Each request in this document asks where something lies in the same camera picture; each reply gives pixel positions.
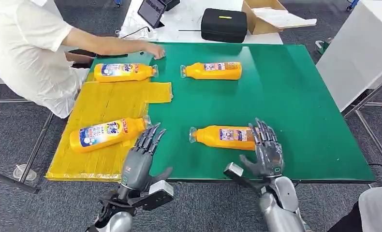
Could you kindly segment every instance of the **black carrying case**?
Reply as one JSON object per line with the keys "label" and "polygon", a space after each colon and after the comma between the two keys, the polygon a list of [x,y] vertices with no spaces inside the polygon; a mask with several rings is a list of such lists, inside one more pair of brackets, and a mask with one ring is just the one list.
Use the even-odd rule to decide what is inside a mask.
{"label": "black carrying case", "polygon": [[205,40],[242,43],[247,28],[245,12],[208,8],[201,21],[201,37]]}

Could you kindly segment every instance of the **bottle cap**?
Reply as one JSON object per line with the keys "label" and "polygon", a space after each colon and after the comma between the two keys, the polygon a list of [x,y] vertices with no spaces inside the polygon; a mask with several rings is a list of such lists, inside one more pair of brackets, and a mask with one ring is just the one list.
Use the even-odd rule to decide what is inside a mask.
{"label": "bottle cap", "polygon": [[158,77],[160,75],[160,72],[158,71],[158,65],[154,64],[151,66],[152,68],[152,76],[153,77]]}
{"label": "bottle cap", "polygon": [[181,69],[181,78],[187,77],[186,68],[187,68],[187,66],[185,66],[185,65],[181,65],[180,66],[180,69]]}
{"label": "bottle cap", "polygon": [[144,128],[147,129],[149,127],[152,126],[152,123],[151,123],[151,118],[149,115],[144,115],[143,116],[143,121],[144,121]]}
{"label": "bottle cap", "polygon": [[190,143],[194,143],[197,141],[197,133],[198,133],[197,128],[195,127],[190,128],[190,137],[189,137]]}

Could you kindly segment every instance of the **tablet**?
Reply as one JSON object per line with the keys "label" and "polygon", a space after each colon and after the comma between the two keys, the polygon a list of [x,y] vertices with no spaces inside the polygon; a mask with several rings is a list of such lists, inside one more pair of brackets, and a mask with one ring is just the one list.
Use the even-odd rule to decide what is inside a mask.
{"label": "tablet", "polygon": [[161,0],[143,0],[138,14],[153,28],[158,28],[167,5]]}

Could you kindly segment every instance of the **human hand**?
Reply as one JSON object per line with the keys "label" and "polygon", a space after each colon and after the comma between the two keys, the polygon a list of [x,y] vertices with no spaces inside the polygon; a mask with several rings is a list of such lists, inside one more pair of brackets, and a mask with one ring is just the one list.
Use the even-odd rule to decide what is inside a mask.
{"label": "human hand", "polygon": [[152,43],[146,43],[144,46],[144,50],[148,53],[151,53],[154,55],[154,59],[161,59],[165,56],[164,49],[157,44]]}

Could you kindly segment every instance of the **green table mat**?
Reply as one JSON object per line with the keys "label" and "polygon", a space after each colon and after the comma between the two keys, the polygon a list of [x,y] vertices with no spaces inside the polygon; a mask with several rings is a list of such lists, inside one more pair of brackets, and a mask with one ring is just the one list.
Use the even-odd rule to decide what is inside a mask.
{"label": "green table mat", "polygon": [[[304,182],[375,181],[367,162],[302,45],[160,43],[166,57],[144,53],[97,63],[158,64],[172,82],[171,103],[151,104],[151,120],[167,132],[154,156],[151,174],[172,166],[171,179],[224,180],[229,162],[241,167],[239,154],[255,161],[253,151],[213,148],[188,140],[190,127],[246,126],[255,117],[274,128],[285,159],[283,174]],[[180,65],[239,61],[238,81],[180,78]],[[248,171],[244,175],[252,178]]]}

